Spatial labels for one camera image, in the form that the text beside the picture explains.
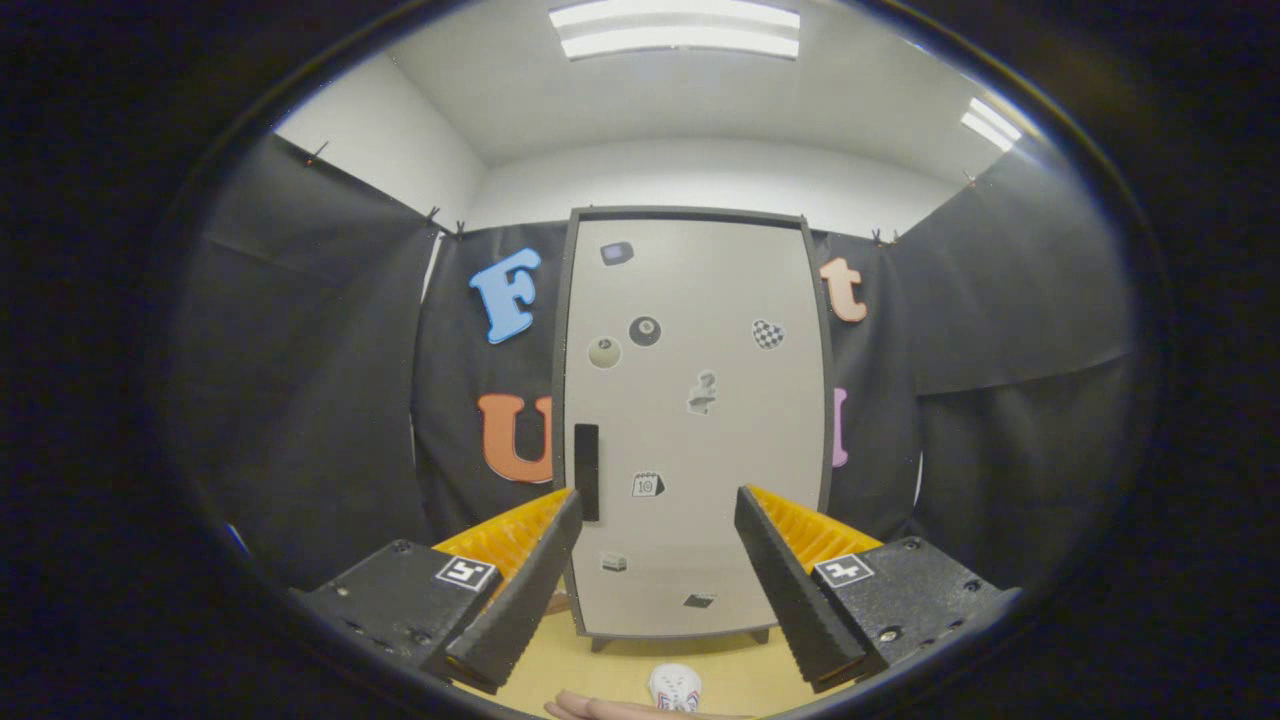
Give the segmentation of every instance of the fluorescent light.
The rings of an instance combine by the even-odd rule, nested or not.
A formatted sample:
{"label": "fluorescent light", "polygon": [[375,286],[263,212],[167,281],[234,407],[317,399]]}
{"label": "fluorescent light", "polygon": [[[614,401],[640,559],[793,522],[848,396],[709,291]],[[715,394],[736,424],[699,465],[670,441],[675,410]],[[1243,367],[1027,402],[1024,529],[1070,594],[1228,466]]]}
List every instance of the fluorescent light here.
{"label": "fluorescent light", "polygon": [[1005,152],[1009,152],[1009,149],[1014,146],[1012,140],[1009,140],[1007,137],[1000,135],[1000,131],[991,127],[989,124],[987,124],[986,120],[983,120],[978,115],[974,115],[973,113],[965,113],[964,117],[960,118],[960,124],[986,137],[988,141],[991,141],[992,145],[1000,147]]}
{"label": "fluorescent light", "polygon": [[1016,141],[1023,136],[1023,133],[1018,132],[1018,128],[1015,128],[1012,123],[1010,123],[1005,118],[1001,118],[1000,114],[988,108],[987,104],[983,102],[982,100],[978,100],[977,97],[970,100],[969,109],[982,115],[983,119],[986,119],[992,126],[996,126],[996,129],[1005,133],[1005,136],[1009,137],[1009,140]]}
{"label": "fluorescent light", "polygon": [[599,0],[550,12],[557,28],[632,15],[714,15],[756,23],[800,27],[800,14],[741,0]]}
{"label": "fluorescent light", "polygon": [[611,29],[562,40],[561,45],[570,59],[653,47],[745,50],[748,53],[760,53],[790,59],[795,59],[800,54],[800,41],[797,40],[744,29],[705,26]]}

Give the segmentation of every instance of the sticker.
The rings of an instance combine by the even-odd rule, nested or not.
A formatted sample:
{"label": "sticker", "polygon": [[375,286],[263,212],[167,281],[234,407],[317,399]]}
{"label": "sticker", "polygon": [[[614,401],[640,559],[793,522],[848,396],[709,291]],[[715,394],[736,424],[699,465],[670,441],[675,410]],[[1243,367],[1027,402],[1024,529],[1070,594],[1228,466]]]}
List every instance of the sticker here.
{"label": "sticker", "polygon": [[596,368],[608,370],[622,359],[622,346],[612,337],[598,337],[586,348],[586,357]]}
{"label": "sticker", "polygon": [[631,320],[631,329],[627,331],[631,336],[631,342],[639,345],[640,347],[649,347],[650,345],[658,342],[662,337],[662,325],[658,320],[648,315],[643,315]]}
{"label": "sticker", "polygon": [[538,296],[534,278],[525,270],[532,270],[541,263],[538,251],[526,247],[471,275],[468,284],[480,291],[480,301],[489,315],[492,345],[520,334],[534,324],[534,314],[521,309],[521,305],[530,305]]}
{"label": "sticker", "polygon": [[636,473],[631,480],[631,497],[655,497],[667,489],[658,473]]}
{"label": "sticker", "polygon": [[621,265],[635,256],[630,242],[614,242],[600,249],[600,259],[605,265]]}
{"label": "sticker", "polygon": [[484,587],[484,582],[493,573],[493,569],[494,565],[488,562],[454,555],[453,559],[444,564],[444,568],[440,568],[440,571],[435,577],[445,583],[462,585],[471,592],[476,592]]}
{"label": "sticker", "polygon": [[710,607],[716,602],[716,596],[709,593],[694,593],[685,598],[685,607]]}
{"label": "sticker", "polygon": [[602,552],[600,568],[611,573],[626,573],[627,559],[618,555],[617,552]]}
{"label": "sticker", "polygon": [[755,345],[759,345],[760,350],[773,350],[782,345],[785,336],[786,331],[782,329],[782,325],[774,325],[768,320],[751,323],[751,337],[755,338]]}
{"label": "sticker", "polygon": [[865,580],[876,574],[867,566],[865,562],[863,562],[861,557],[858,557],[856,555],[845,555],[844,557],[819,562],[814,565],[814,568],[822,573],[822,579],[827,582],[827,587],[832,588],[847,585],[849,583],[856,583],[858,580]]}
{"label": "sticker", "polygon": [[698,373],[698,383],[689,391],[689,411],[694,415],[710,415],[712,402],[716,402],[716,373]]}

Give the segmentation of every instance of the ceiling light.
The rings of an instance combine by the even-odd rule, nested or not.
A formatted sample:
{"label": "ceiling light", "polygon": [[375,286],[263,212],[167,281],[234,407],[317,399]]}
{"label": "ceiling light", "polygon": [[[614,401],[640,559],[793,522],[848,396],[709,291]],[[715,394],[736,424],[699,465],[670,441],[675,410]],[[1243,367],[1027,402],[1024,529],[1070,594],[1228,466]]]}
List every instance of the ceiling light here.
{"label": "ceiling light", "polygon": [[552,26],[561,28],[595,20],[660,14],[714,15],[778,27],[800,27],[799,13],[741,0],[600,0],[552,10],[550,18]]}
{"label": "ceiling light", "polygon": [[741,0],[599,0],[549,17],[571,60],[677,47],[800,54],[799,14]]}
{"label": "ceiling light", "polygon": [[795,40],[718,27],[635,27],[582,35],[561,45],[570,59],[655,47],[745,50],[792,59],[800,53]]}
{"label": "ceiling light", "polygon": [[1023,136],[1023,133],[1018,132],[1018,128],[1015,128],[1012,123],[1010,123],[1005,118],[1001,118],[982,100],[978,100],[977,97],[970,100],[969,109],[982,115],[984,120],[995,126],[996,129],[998,129],[1000,132],[1005,133],[1005,137],[1007,137],[1009,140],[1016,141]]}
{"label": "ceiling light", "polygon": [[1009,152],[1009,149],[1014,146],[1012,140],[1009,140],[1007,137],[1000,135],[1000,131],[991,127],[987,123],[987,120],[983,120],[982,118],[974,115],[973,113],[965,113],[964,117],[960,118],[960,123],[972,129],[973,132],[986,137],[987,140],[991,141],[992,145],[1000,147],[1005,152]]}
{"label": "ceiling light", "polygon": [[972,129],[973,132],[986,137],[992,145],[1000,147],[1002,151],[1009,152],[1009,149],[1018,142],[1018,138],[1023,133],[1018,132],[1018,128],[1012,123],[1001,118],[995,110],[992,110],[986,102],[974,97],[969,101],[969,109],[972,113],[965,113],[960,118],[960,124]]}

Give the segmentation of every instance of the black curtain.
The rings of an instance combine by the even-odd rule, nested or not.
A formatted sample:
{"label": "black curtain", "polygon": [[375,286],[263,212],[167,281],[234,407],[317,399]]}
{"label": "black curtain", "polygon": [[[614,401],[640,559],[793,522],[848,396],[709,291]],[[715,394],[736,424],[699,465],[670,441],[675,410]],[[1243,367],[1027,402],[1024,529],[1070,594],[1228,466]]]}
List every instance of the black curtain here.
{"label": "black curtain", "polygon": [[[413,374],[413,428],[424,512],[439,539],[550,491],[543,483],[507,480],[489,469],[481,451],[483,395],[520,397],[516,454],[543,455],[543,416],[534,407],[552,395],[556,300],[568,223],[530,223],[468,232],[440,246],[419,322]],[[529,329],[498,343],[485,338],[489,316],[467,283],[477,272],[526,247],[541,258],[527,270],[535,297],[525,309]]]}
{"label": "black curtain", "polygon": [[892,246],[916,392],[1073,373],[1129,352],[1121,252],[1068,160],[1019,142]]}
{"label": "black curtain", "polygon": [[270,137],[209,214],[173,319],[174,454],[291,585],[429,539],[408,395],[425,219]]}
{"label": "black curtain", "polygon": [[[855,297],[867,316],[846,323],[823,307],[831,329],[835,386],[849,393],[841,437],[849,459],[831,470],[827,514],[873,537],[899,532],[911,515],[919,420],[911,380],[908,305],[890,246],[861,237],[814,231],[818,265],[844,258],[861,274]],[[827,284],[822,284],[827,297]]]}
{"label": "black curtain", "polygon": [[1158,377],[1123,238],[1082,187],[1024,140],[891,250],[924,438],[904,532],[1000,585],[1036,583],[1110,507]]}

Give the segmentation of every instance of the human hand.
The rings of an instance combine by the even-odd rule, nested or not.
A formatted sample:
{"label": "human hand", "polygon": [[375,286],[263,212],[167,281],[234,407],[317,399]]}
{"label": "human hand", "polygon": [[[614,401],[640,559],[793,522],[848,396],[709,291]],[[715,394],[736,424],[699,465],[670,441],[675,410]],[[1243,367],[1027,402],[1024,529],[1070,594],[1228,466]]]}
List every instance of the human hand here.
{"label": "human hand", "polygon": [[543,708],[559,720],[751,720],[750,715],[676,712],[636,702],[588,698],[568,691],[561,691]]}

